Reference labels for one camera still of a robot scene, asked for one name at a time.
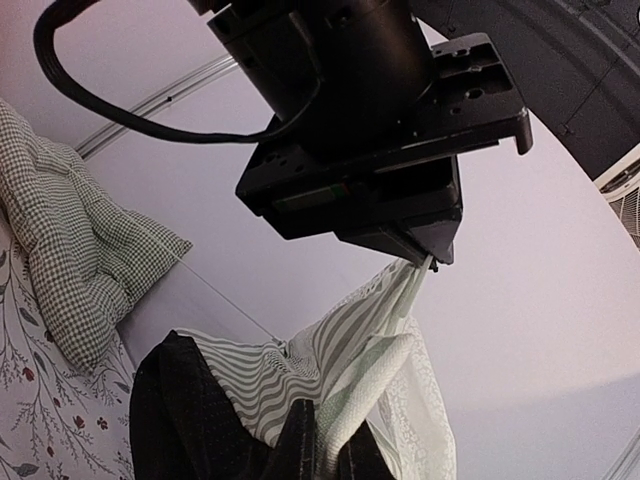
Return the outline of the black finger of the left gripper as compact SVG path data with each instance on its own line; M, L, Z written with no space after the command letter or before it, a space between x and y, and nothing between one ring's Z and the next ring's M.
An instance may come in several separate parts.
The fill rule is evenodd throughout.
M339 240L423 265L429 256L437 262L454 262L455 220L417 225L387 223L339 232Z

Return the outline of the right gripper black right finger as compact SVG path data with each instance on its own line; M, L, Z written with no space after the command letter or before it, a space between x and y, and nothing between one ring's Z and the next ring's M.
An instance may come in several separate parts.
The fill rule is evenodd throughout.
M340 480L394 480L367 421L364 421L338 457Z

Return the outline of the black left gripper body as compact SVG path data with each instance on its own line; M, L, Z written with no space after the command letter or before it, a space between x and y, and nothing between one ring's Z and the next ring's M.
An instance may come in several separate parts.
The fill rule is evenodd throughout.
M273 110L236 195L282 237L450 240L460 154L533 144L493 42L430 46L405 1L197 1Z

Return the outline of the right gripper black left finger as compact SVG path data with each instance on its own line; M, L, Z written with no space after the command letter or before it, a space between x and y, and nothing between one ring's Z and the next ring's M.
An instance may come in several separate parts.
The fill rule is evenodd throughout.
M269 455L263 478L311 480L315 466L315 406L297 399L291 405L276 447Z

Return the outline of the green striped pet tent fabric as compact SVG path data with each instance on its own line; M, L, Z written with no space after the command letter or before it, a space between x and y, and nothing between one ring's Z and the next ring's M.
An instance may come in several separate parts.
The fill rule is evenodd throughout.
M264 479L288 411L315 406L313 479L338 479L367 421L395 479L453 479L456 445L412 307L436 266L387 265L283 346L177 329L141 361L130 401L138 479Z

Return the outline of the green checkered cushion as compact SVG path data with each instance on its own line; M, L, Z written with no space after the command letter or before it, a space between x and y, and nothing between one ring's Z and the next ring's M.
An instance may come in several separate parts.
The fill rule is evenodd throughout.
M65 358L92 372L117 324L191 242L117 205L71 147L1 104L1 202L27 255L41 315Z

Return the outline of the left aluminium corner post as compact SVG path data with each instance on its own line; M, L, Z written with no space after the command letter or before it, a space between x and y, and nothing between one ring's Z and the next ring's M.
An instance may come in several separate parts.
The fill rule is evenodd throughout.
M238 69L237 62L230 55L224 55L203 64L158 90L135 105L130 112L145 119L150 119L199 89ZM87 137L77 146L76 151L84 160L89 160L127 132L128 129L126 127L110 122Z

